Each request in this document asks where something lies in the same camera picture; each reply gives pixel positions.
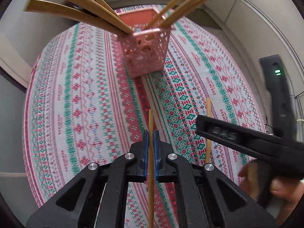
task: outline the basket hole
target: basket hole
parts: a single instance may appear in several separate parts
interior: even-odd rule
[[[141,48],[141,52],[148,52],[151,50],[150,45],[145,45],[143,48]]]
[[[150,35],[146,35],[146,36],[145,36],[145,40],[146,40],[146,41],[153,40],[154,38],[155,38],[155,35],[154,35],[154,34],[150,34]]]

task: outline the pink plastic basket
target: pink plastic basket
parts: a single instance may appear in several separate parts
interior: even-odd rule
[[[120,19],[135,31],[118,38],[130,78],[164,69],[171,30],[175,27],[141,31],[157,13],[155,8],[144,8],[119,14]]]

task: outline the floor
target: floor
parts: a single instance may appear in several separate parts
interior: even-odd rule
[[[265,119],[264,106],[253,77],[238,50],[221,30],[221,27],[202,9],[196,9],[187,17],[215,35],[226,47],[247,80]],[[0,89],[1,96],[7,97],[0,100],[0,106],[2,107],[0,118],[2,124],[5,124],[0,129],[0,173],[25,173],[21,134],[25,94],[1,75],[0,86],[2,87]],[[28,217],[38,208],[27,177],[4,177],[0,175],[0,192],[15,216],[25,225]]]

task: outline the black device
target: black device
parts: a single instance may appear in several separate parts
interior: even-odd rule
[[[201,115],[196,119],[196,134],[259,159],[275,169],[270,180],[274,173],[303,178],[304,144],[294,140],[295,119],[282,62],[278,56],[260,62],[272,95],[276,136]],[[213,164],[190,164],[160,140],[157,130],[153,135],[144,131],[141,142],[110,164],[89,164],[31,215],[26,227],[123,227],[128,182],[144,182],[147,177],[149,136],[154,140],[156,180],[174,182],[180,228],[278,227],[261,205]],[[303,212],[304,197],[281,228],[302,227]]]

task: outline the cable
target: cable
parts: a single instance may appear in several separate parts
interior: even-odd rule
[[[267,128],[267,126],[268,127],[270,127],[271,129],[272,129],[272,131],[273,131],[273,127],[271,127],[270,125],[268,125],[268,117],[266,116],[266,124],[264,124],[265,125],[265,129]],[[274,136],[275,134],[273,133],[273,134],[271,134],[271,133],[269,133],[268,131],[266,131],[266,134],[268,134],[268,135],[272,135],[272,136]]]

